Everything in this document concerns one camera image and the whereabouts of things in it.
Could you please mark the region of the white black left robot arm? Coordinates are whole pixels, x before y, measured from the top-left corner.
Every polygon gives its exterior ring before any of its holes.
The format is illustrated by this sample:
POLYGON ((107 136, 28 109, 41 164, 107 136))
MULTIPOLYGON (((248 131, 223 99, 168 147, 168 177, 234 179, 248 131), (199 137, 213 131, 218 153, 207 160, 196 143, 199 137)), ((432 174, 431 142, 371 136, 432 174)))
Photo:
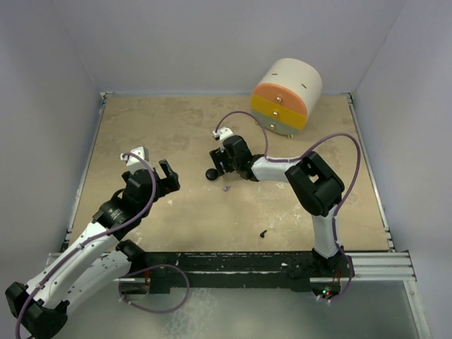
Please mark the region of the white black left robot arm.
POLYGON ((137 277, 145 270, 142 250, 123 238, 154 202, 180 189, 179 176, 166 160, 159 178, 150 163, 133 153, 123 153, 126 186, 103 203, 80 236, 53 263, 25 284, 14 282, 6 300, 16 318, 15 337, 26 329, 33 338, 53 338, 69 317, 114 279, 137 277))

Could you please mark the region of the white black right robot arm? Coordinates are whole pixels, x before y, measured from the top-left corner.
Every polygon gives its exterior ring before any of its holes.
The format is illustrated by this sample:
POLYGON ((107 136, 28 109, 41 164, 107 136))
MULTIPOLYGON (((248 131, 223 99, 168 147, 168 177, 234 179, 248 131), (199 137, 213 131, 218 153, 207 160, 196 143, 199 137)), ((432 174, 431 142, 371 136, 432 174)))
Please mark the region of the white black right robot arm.
POLYGON ((220 147, 209 152, 214 167, 206 171, 206 179, 216 180, 236 172, 252 182, 288 183, 300 205, 311 215, 314 228, 315 271, 330 276, 339 268, 338 233, 333 225, 333 210, 342 201, 345 185, 323 158, 311 151, 300 160, 269 158, 251 153, 246 141, 238 135, 217 131, 213 138, 220 147))

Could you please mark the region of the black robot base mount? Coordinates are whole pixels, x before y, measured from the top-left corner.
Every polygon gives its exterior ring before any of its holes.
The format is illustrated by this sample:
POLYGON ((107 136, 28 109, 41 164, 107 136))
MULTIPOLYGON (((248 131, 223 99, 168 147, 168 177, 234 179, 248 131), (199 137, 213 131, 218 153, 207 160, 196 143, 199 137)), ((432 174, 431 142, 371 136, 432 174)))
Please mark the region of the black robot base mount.
POLYGON ((148 277, 151 294, 172 288, 287 289, 334 297, 341 282, 355 276, 352 259, 342 253, 325 259, 314 251, 126 253, 130 273, 148 277))

